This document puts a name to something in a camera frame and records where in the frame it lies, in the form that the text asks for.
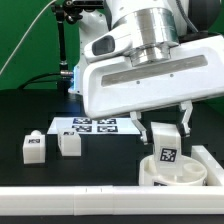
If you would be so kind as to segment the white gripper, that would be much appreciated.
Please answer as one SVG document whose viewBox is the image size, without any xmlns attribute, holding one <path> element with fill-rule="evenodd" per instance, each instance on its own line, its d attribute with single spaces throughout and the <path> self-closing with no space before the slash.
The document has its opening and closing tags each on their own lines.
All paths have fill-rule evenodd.
<svg viewBox="0 0 224 224">
<path fill-rule="evenodd" d="M 181 102 L 178 130 L 182 137 L 189 137 L 191 101 L 224 94 L 224 36 L 183 43 L 172 48 L 170 55 L 167 61 L 137 67 L 124 56 L 90 64 L 83 75 L 86 115 L 98 119 L 131 112 L 140 140 L 147 145 L 139 111 Z"/>
</svg>

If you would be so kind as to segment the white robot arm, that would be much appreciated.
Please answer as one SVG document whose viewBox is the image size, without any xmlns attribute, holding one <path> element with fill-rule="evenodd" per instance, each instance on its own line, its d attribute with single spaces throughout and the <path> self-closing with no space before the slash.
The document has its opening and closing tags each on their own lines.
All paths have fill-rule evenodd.
<svg viewBox="0 0 224 224">
<path fill-rule="evenodd" d="M 174 10 L 179 0 L 105 0 L 103 35 L 84 47 L 80 71 L 86 115 L 129 115 L 147 139 L 141 113 L 224 93 L 224 36 L 181 44 Z"/>
</svg>

